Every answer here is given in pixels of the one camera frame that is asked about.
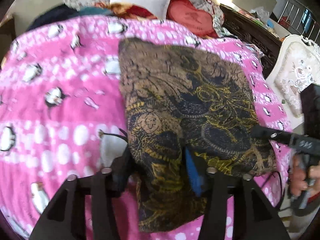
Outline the right hand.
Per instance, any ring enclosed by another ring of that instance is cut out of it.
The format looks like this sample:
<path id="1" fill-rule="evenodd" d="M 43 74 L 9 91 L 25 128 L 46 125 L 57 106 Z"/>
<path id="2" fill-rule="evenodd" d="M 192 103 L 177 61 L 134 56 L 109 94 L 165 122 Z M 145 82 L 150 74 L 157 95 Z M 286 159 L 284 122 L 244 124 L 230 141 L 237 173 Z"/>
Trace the right hand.
<path id="1" fill-rule="evenodd" d="M 308 190 L 310 193 L 309 199 L 315 199 L 319 196 L 319 165 L 311 166 L 308 170 L 308 176 L 315 179 L 313 186 L 309 186 L 306 180 L 306 172 L 300 168 L 300 158 L 295 155 L 293 158 L 292 169 L 290 173 L 290 193 L 299 197 L 303 191 Z"/>

